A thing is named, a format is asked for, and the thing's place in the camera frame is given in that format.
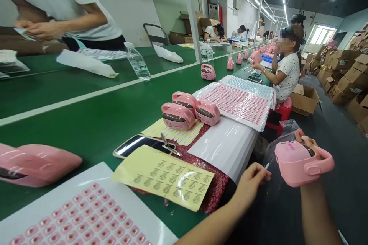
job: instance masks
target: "red stool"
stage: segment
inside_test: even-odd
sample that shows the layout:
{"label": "red stool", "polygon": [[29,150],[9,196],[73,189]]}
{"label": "red stool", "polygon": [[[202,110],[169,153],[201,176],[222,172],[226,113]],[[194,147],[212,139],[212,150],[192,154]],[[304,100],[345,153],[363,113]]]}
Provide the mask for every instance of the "red stool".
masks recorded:
{"label": "red stool", "polygon": [[[288,97],[284,102],[276,104],[275,112],[281,114],[280,121],[286,121],[289,119],[291,108],[292,108],[292,100],[290,97]],[[278,125],[272,124],[270,122],[266,122],[266,127],[275,129],[278,135],[281,135],[281,133],[283,132],[283,128],[280,122]]]}

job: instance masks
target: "gray floor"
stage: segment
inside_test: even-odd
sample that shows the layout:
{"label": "gray floor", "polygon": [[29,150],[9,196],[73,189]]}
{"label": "gray floor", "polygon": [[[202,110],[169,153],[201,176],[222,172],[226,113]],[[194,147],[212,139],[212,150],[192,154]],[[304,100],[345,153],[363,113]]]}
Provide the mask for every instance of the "gray floor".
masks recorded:
{"label": "gray floor", "polygon": [[[322,179],[338,229],[349,244],[368,244],[368,141],[350,114],[331,103],[317,77],[308,73],[300,82],[317,90],[322,110],[317,107],[308,118],[292,112],[290,118],[335,159],[335,169]],[[250,243],[304,244],[300,190],[283,182],[260,193],[248,224],[251,233],[245,234]]]}

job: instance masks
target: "yellow label sheet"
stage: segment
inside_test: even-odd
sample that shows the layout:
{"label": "yellow label sheet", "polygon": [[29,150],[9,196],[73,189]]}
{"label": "yellow label sheet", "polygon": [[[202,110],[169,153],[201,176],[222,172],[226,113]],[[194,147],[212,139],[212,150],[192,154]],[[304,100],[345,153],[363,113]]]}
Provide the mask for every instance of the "yellow label sheet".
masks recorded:
{"label": "yellow label sheet", "polygon": [[195,120],[195,123],[191,129],[187,131],[181,131],[166,126],[163,119],[161,118],[150,127],[143,130],[142,134],[148,137],[161,138],[161,133],[163,133],[166,139],[174,140],[179,145],[188,146],[194,140],[194,138],[197,137],[202,126],[202,122]]}
{"label": "yellow label sheet", "polygon": [[117,167],[111,178],[197,211],[213,177],[212,172],[143,145]]}

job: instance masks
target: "black pants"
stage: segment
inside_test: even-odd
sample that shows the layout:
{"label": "black pants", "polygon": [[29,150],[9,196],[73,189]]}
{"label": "black pants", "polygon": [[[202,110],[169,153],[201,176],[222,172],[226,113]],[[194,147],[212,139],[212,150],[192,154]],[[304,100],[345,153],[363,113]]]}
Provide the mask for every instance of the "black pants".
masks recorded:
{"label": "black pants", "polygon": [[[71,51],[76,52],[79,50],[78,43],[74,38],[63,37],[62,39]],[[122,50],[125,49],[124,42],[126,42],[123,35],[110,40],[93,41],[79,39],[79,41],[87,48],[98,50]]]}

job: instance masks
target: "plastic bottle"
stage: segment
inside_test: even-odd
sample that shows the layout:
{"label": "plastic bottle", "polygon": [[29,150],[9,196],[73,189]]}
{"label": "plastic bottle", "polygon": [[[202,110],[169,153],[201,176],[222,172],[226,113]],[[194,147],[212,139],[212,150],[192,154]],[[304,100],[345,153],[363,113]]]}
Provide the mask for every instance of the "plastic bottle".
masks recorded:
{"label": "plastic bottle", "polygon": [[214,51],[212,50],[211,40],[207,39],[207,56],[208,60],[212,60],[214,58]]}
{"label": "plastic bottle", "polygon": [[202,61],[208,61],[208,48],[203,38],[200,39],[200,55],[202,56]]}
{"label": "plastic bottle", "polygon": [[143,79],[145,81],[149,81],[151,79],[151,74],[148,71],[145,60],[142,55],[134,48],[133,43],[124,43],[127,52],[134,54],[133,57],[128,57],[130,65],[133,67],[134,72],[136,73],[139,79]]}

